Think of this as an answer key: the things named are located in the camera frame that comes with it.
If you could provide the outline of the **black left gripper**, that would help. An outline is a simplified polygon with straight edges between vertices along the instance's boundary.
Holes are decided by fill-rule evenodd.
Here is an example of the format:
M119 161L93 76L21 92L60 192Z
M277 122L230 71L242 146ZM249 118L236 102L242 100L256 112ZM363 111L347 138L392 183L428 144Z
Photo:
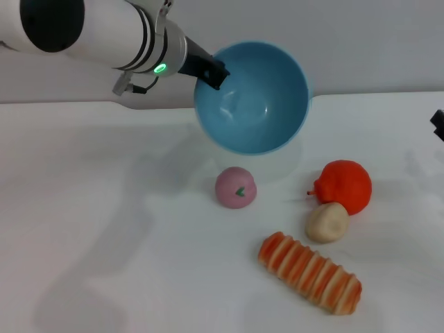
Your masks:
M187 54L185 62L178 71L180 74L193 76L203 81L212 89L220 90L223 81L230 75L225 64L198 46L189 37L185 38Z

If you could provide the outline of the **blue plastic bowl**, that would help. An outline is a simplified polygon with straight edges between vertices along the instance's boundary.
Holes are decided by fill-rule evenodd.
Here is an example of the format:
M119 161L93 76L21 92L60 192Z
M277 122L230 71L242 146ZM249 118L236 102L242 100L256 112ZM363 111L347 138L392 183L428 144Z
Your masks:
M240 155L263 155L288 144L302 128L311 102L296 59L258 41L232 44L214 57L230 74L218 90L196 82L194 109L205 134Z

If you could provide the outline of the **beige egg yolk pastry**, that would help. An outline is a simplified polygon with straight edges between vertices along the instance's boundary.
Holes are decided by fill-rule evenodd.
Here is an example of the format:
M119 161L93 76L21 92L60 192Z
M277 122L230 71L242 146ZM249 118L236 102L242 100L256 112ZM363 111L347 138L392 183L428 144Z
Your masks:
M318 206L305 224L309 239L320 244L338 241L348 231L350 216L340 203L326 203Z

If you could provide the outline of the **orange red fruit toy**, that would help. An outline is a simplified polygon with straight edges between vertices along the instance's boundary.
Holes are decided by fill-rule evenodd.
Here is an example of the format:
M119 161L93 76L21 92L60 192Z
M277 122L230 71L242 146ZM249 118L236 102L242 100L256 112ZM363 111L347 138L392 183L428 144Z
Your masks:
M339 203L352 216L367 207L372 195L368 172L357 162L336 160L325 165L308 196L320 204Z

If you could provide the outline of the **pink peach bun toy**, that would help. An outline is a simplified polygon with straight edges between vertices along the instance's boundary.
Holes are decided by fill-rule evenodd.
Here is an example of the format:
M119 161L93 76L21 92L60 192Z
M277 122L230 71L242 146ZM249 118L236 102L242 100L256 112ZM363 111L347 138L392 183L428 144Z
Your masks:
M216 178L215 194L222 206L240 209L250 205L256 199L257 186L249 171L232 166Z

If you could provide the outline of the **orange striped bread loaf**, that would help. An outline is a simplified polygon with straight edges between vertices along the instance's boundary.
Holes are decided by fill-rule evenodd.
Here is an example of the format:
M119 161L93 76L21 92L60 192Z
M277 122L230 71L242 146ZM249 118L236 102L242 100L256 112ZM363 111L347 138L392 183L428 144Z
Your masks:
M258 262L311 304L342 316L355 312L362 283L330 258L282 232L267 237Z

